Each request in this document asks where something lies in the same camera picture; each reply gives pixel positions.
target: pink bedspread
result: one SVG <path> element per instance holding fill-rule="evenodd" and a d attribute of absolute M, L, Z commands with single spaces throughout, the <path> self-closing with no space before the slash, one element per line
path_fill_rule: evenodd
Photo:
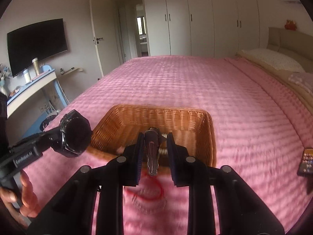
<path fill-rule="evenodd" d="M 217 167 L 232 166 L 286 231 L 309 203 L 312 195 L 306 194 L 306 180 L 296 172 L 304 147 L 313 147 L 313 117 L 292 91 L 246 59 L 133 59 L 82 93 L 50 128 L 76 109 L 93 129 L 121 103 L 208 111 L 215 129 Z M 80 166 L 104 164 L 88 153 L 67 159 L 48 150 L 26 172 L 44 206 Z M 166 199 L 158 211 L 140 210 L 125 193 L 126 235 L 186 234 L 188 189 L 174 187 L 170 176 L 158 179 Z"/>

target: hand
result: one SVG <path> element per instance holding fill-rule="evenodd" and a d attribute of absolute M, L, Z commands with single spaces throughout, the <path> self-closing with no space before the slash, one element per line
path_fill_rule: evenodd
<path fill-rule="evenodd" d="M 7 190 L 3 187 L 0 187 L 0 197 L 9 210 L 12 217 L 25 228 L 27 228 L 27 224 L 23 220 L 23 217 L 36 217 L 40 212 L 40 207 L 38 205 L 37 196 L 32 191 L 32 183 L 29 181 L 29 177 L 27 174 L 22 171 L 21 172 L 21 183 L 22 187 L 22 202 L 23 206 L 20 208 L 20 212 L 17 212 L 12 205 L 12 202 L 16 202 L 17 197 L 14 192 Z"/>

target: white pillow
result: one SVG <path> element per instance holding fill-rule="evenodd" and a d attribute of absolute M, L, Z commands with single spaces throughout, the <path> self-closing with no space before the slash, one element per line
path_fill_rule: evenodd
<path fill-rule="evenodd" d="M 276 70 L 305 72 L 302 66 L 295 59 L 270 49 L 256 48 L 249 51 L 243 50 L 242 52 L 247 55 L 254 56 L 255 58 L 269 64 Z"/>

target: tv screen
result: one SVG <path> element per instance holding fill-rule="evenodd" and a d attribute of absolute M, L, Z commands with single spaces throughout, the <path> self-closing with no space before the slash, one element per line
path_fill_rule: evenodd
<path fill-rule="evenodd" d="M 43 21 L 16 29 L 7 34 L 7 49 L 12 75 L 67 50 L 63 18 Z"/>

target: brown woven basket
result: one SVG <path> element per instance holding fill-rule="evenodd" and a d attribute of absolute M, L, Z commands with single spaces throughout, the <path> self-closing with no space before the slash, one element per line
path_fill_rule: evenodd
<path fill-rule="evenodd" d="M 157 127 L 172 132 L 175 143 L 187 148 L 208 166 L 216 165 L 216 145 L 212 118 L 203 110 L 117 105 L 112 107 L 93 130 L 88 151 L 111 160 L 117 149 L 136 143 L 138 133 Z"/>

